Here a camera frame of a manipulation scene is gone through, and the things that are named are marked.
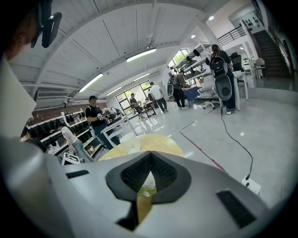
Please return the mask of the round wooden table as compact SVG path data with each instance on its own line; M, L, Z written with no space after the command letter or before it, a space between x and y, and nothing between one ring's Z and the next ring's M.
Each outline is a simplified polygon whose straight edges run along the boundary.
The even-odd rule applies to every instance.
M114 159L120 156L125 156L135 152L143 151L159 151L184 157L184 153L182 152L182 149L178 146L178 144L167 136L163 136L160 134L143 134L137 136L137 138L141 143L140 150L128 150L122 144L120 144L114 147L112 150L105 153L103 156L101 156L98 159L98 161ZM136 207L138 223L141 223L150 212L152 198L153 195L151 195L149 198L146 198L140 194L137 194Z

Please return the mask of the long ceiling light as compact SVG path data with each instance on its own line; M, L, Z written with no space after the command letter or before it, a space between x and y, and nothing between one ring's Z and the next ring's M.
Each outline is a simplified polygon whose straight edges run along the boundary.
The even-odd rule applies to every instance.
M133 61L133 60L135 60L135 59L138 59L138 58L140 58L140 57L143 57L143 56L145 56L145 55L154 53L156 50L157 50L156 47L151 48L151 49L144 50L144 51L142 51L142 52L140 52L140 53L137 53L137 54L135 54L135 55L133 55L133 56L127 57L127 58L126 58L126 62L131 62L131 61Z
M89 86L91 86L94 82L96 82L99 78L103 76L102 73L99 73L97 76L95 76L92 80L90 80L83 88L79 90L79 92L85 91Z
M113 94L113 93L115 93L115 92L119 91L120 89L122 89L122 87L121 87L121 86L120 86L120 87L118 87L118 88L116 88L116 89L114 89L114 90L112 90L111 92L107 93L107 94L106 94L106 96L109 96L109 95L111 95L111 94Z

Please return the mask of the red floor tape strip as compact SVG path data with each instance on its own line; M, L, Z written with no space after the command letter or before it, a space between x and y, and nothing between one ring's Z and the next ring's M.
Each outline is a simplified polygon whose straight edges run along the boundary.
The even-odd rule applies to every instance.
M213 158L211 158L207 153L205 153L203 151L202 148L200 148L195 142L193 142L190 138L188 138L184 133L182 133L181 131L179 131L179 133L187 140L189 141L196 149L199 150L200 153L202 153L213 165L215 165L215 167L217 167L218 169L220 169L221 171L227 173L227 171L218 163L216 162Z

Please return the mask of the white table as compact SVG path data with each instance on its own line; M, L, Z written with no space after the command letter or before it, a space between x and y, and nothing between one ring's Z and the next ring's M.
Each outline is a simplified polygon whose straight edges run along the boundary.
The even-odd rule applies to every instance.
M240 79L240 82L244 83L244 91L245 91L245 99L248 100L248 85L246 73L242 71L233 71L234 74L234 88L235 88L235 102L236 102L236 110L240 111L240 95L239 95L239 87L237 80Z
M113 137L121 135L125 131L125 128L127 126L130 126L132 132L135 136L137 136L137 133L130 122L130 120L127 118L127 115L122 117L119 121L105 127L101 133L105 136L105 138L108 140L108 142L112 145L112 147L116 147L116 144L111 140Z

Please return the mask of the dark staircase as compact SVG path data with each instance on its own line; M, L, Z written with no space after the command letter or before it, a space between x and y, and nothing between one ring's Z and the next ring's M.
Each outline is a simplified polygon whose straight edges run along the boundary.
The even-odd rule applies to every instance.
M290 72L279 47L271 36L265 31L253 34L260 51L259 58L264 61L265 78L290 80Z

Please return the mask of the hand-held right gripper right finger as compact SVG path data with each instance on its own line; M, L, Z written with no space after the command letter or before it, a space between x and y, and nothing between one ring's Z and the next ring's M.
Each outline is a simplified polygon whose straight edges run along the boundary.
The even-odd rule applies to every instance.
M259 196L222 170L179 156L152 152L157 162L176 169L173 184L163 189L173 202L153 204L135 229L147 238L243 237L242 229L268 213Z

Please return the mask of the black oval backpack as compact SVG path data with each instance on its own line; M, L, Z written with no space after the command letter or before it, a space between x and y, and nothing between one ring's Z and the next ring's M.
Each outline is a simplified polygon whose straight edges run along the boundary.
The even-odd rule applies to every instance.
M228 65L223 58L215 56L209 63L210 71L214 77L215 89L221 100L229 100L232 95Z

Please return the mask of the artificial white flower bouquet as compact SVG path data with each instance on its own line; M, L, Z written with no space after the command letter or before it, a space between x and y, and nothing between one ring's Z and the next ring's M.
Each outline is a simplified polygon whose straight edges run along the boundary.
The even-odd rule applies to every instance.
M141 186L138 194L149 198L151 195L156 193L156 182L152 172L150 172Z

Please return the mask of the cream mug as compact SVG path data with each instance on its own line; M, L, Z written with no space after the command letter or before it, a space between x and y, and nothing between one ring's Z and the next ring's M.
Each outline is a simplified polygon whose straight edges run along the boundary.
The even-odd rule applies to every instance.
M121 139L120 143L126 148L126 149L141 149L141 143L137 136L130 132L128 134L125 134Z

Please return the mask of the white power strip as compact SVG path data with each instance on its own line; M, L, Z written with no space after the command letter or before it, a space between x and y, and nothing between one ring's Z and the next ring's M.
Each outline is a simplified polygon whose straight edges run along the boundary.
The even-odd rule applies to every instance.
M249 177L244 177L241 181L241 184L244 185L249 190L251 190L256 195L258 195L260 193L261 185Z

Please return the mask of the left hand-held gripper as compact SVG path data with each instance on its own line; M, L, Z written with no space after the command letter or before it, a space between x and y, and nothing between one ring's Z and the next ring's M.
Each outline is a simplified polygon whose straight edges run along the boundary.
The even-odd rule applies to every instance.
M47 156L34 144L20 140L35 105L3 58L0 62L0 174L24 217L45 237L74 238L48 173Z

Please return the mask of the white shelving rack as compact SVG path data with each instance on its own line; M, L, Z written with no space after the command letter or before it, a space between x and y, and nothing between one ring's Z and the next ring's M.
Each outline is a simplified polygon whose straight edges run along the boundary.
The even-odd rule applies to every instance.
M58 123L64 123L72 128L74 135L83 143L87 153L95 161L99 159L100 153L104 151L104 146L87 122L83 110L67 114L62 112L60 116L28 126L28 129L33 138L40 140L48 147L48 152L59 159L62 159L66 152L75 155L58 129Z

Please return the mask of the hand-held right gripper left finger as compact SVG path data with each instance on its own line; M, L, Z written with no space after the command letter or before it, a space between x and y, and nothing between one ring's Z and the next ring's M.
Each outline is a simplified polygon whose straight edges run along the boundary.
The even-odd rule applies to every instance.
M150 169L150 152L62 166L46 157L54 238L152 238L152 225L138 223L137 192Z

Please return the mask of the white wall air conditioner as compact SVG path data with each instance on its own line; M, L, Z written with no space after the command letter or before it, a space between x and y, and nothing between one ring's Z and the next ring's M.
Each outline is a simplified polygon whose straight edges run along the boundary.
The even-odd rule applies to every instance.
M67 98L68 92L60 91L37 91L36 98Z

